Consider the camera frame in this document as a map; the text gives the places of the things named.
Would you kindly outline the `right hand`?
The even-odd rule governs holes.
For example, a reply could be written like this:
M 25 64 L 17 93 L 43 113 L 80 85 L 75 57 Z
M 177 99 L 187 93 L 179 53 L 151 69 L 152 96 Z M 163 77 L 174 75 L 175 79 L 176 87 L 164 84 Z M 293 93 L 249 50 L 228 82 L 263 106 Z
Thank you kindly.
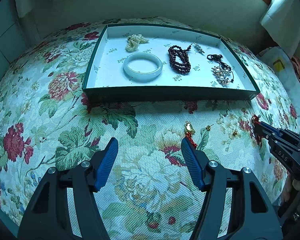
M 300 192 L 300 180 L 296 180 L 293 178 L 293 176 L 289 173 L 286 182 L 283 188 L 283 191 L 281 193 L 281 201 L 282 202 L 287 202 L 289 201 L 291 194 L 292 194 L 292 189 L 295 189 L 296 191 Z M 300 215 L 300 202 L 296 208 L 296 213 Z

